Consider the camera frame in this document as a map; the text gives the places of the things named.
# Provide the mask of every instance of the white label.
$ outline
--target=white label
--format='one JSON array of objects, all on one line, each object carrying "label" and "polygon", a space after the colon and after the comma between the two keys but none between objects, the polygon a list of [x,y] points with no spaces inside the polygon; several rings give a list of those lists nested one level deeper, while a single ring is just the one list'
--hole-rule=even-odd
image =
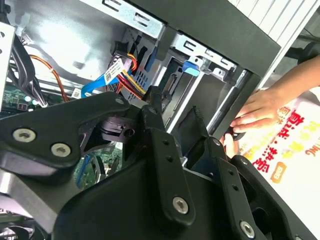
[{"label": "white label", "polygon": [[71,97],[74,98],[74,99],[80,99],[81,98],[81,89],[75,88],[73,90],[73,93],[72,93]]},{"label": "white label", "polygon": [[115,147],[116,147],[117,149],[122,150],[122,147],[123,147],[122,142],[117,142],[117,143],[115,144]]},{"label": "white label", "polygon": [[124,64],[119,58],[104,74],[105,84],[108,85],[116,76],[124,70]]}]

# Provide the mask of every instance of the yellow wire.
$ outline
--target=yellow wire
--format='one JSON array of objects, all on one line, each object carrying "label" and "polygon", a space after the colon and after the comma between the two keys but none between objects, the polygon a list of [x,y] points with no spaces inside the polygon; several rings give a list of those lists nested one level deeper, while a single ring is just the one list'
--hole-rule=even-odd
[{"label": "yellow wire", "polygon": [[135,56],[133,56],[132,54],[130,53],[127,53],[127,55],[130,57],[130,58],[133,58],[134,60],[137,60]]},{"label": "yellow wire", "polygon": [[124,75],[128,78],[128,80],[135,85],[135,87],[142,93],[146,94],[146,92],[129,76],[129,74],[126,71],[122,71]]}]

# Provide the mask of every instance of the hand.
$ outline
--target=hand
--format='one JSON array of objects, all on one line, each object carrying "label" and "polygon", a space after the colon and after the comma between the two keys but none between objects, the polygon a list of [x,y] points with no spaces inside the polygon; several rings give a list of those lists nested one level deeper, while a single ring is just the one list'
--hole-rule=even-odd
[{"label": "hand", "polygon": [[220,139],[220,142],[223,144],[225,148],[225,154],[229,158],[233,158],[234,155],[238,153],[238,144],[234,141],[230,133],[227,133]]},{"label": "hand", "polygon": [[235,133],[245,133],[252,129],[266,128],[278,121],[278,108],[283,103],[276,91],[261,90],[253,94],[246,101],[231,127]]}]

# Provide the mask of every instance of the silver screw head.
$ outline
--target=silver screw head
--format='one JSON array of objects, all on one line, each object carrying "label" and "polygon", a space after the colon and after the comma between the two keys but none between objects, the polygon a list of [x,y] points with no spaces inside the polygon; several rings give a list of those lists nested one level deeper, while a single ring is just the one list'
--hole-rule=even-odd
[{"label": "silver screw head", "polygon": [[120,98],[116,98],[115,99],[115,101],[118,103],[118,104],[125,104],[125,102],[122,100],[122,99],[120,99]]},{"label": "silver screw head", "polygon": [[216,145],[218,145],[218,146],[220,146],[221,145],[221,143],[217,140],[217,139],[213,139],[213,142],[216,144]]},{"label": "silver screw head", "polygon": [[30,143],[36,139],[36,133],[28,128],[18,128],[12,133],[14,140],[21,143]]},{"label": "silver screw head", "polygon": [[240,157],[240,161],[241,161],[244,165],[248,165],[248,161],[247,161],[244,157]]},{"label": "silver screw head", "polygon": [[70,155],[71,148],[67,144],[56,143],[52,145],[51,152],[53,155],[57,157],[64,158]]},{"label": "silver screw head", "polygon": [[246,221],[241,221],[240,222],[240,227],[242,232],[249,238],[249,239],[254,239],[255,238],[255,231],[254,229],[250,226],[249,223]]},{"label": "silver screw head", "polygon": [[187,214],[189,211],[189,206],[187,202],[179,196],[176,196],[172,201],[173,207],[181,214]]}]

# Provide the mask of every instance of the blue latch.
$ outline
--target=blue latch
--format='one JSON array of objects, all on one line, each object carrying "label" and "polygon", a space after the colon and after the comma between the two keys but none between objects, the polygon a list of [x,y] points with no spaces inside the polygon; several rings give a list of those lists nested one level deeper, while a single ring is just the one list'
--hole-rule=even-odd
[{"label": "blue latch", "polygon": [[195,77],[198,77],[200,74],[198,66],[189,61],[184,62],[182,66],[182,71]]}]

